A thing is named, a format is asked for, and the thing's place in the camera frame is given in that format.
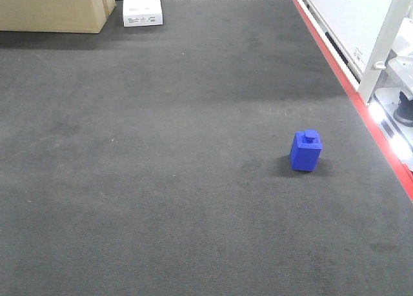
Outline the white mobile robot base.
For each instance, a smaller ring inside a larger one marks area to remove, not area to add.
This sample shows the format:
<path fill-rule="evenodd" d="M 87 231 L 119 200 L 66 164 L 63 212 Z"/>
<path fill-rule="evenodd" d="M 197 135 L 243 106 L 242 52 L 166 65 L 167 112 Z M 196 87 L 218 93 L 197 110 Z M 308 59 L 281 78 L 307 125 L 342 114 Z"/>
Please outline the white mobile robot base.
<path fill-rule="evenodd" d="M 412 169 L 412 0 L 303 0 L 399 160 Z"/>

